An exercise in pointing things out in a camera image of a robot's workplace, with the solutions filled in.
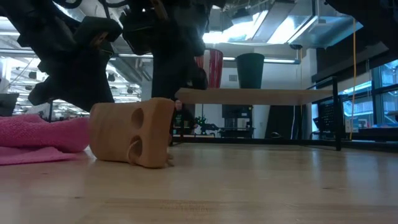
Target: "pink towel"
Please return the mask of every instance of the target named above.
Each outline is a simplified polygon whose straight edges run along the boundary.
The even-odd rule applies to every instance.
[[[74,159],[89,143],[88,119],[48,123],[38,115],[0,118],[0,165]]]

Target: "black cable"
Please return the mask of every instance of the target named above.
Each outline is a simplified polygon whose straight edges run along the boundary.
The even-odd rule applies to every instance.
[[[73,3],[69,3],[67,0],[53,0],[53,2],[64,7],[65,9],[76,9],[81,4],[82,0],[75,0]]]
[[[102,5],[107,6],[107,7],[122,7],[122,6],[127,5],[127,1],[126,0],[123,0],[123,1],[117,2],[117,3],[109,3],[109,2],[106,2],[106,0],[98,0],[98,1]]]
[[[102,4],[102,6],[104,7],[104,11],[105,11],[105,15],[108,19],[111,18],[111,14],[109,13],[109,9],[108,6],[106,5],[106,0],[100,0],[100,3]]]

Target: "pink cloth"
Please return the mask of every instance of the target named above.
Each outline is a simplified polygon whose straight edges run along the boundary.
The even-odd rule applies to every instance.
[[[89,143],[88,119],[48,123],[38,115],[0,118],[0,165],[74,159]]]

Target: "metal frame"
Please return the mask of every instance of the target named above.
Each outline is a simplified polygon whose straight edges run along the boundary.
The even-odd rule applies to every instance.
[[[302,111],[299,110],[298,116],[300,121],[298,122],[298,140],[289,139],[238,139],[238,138],[185,138],[183,132],[181,132],[180,137],[174,137],[173,142],[194,142],[194,143],[217,143],[217,144],[284,144],[284,145],[306,145],[306,146],[335,146],[336,151],[341,151],[341,136],[343,129],[343,112],[341,108],[341,103],[339,100],[338,89],[337,89],[337,78],[330,77],[322,82],[311,86],[309,89],[317,87],[319,85],[324,85],[325,83],[332,82],[333,86],[333,106],[335,109],[335,140],[305,140],[302,139]]]

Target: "black cylinder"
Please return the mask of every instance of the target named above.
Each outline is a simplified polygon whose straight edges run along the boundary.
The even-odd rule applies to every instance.
[[[236,57],[240,88],[261,88],[264,56],[257,53],[242,54]]]

